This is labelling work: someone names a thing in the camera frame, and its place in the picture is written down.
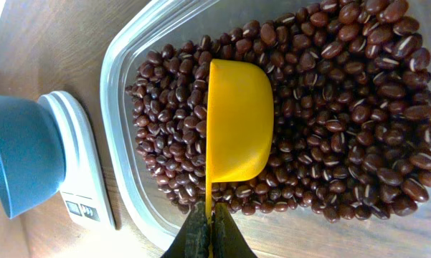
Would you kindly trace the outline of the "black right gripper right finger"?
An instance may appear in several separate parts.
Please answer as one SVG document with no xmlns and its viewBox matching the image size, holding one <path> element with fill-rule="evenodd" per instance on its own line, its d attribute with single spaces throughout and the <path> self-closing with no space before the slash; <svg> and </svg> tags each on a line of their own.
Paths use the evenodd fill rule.
<svg viewBox="0 0 431 258">
<path fill-rule="evenodd" d="M 215 258 L 257 258 L 238 229 L 226 204 L 216 204 L 212 215 Z"/>
</svg>

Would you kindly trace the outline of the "yellow plastic measuring scoop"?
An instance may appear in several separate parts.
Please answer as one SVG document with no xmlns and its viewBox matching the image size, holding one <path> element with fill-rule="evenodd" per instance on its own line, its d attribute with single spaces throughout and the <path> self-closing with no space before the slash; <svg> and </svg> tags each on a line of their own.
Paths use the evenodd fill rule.
<svg viewBox="0 0 431 258">
<path fill-rule="evenodd" d="M 274 127 L 266 73 L 248 62 L 213 59 L 209 66 L 205 214 L 212 218 L 212 184 L 248 181 L 265 167 Z"/>
</svg>

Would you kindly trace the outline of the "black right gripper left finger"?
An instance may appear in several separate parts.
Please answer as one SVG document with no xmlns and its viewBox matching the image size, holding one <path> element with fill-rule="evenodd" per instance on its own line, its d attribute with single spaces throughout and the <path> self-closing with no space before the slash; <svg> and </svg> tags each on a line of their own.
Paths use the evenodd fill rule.
<svg viewBox="0 0 431 258">
<path fill-rule="evenodd" d="M 210 228 L 205 203 L 195 203 L 184 224 L 162 258 L 208 258 Z"/>
</svg>

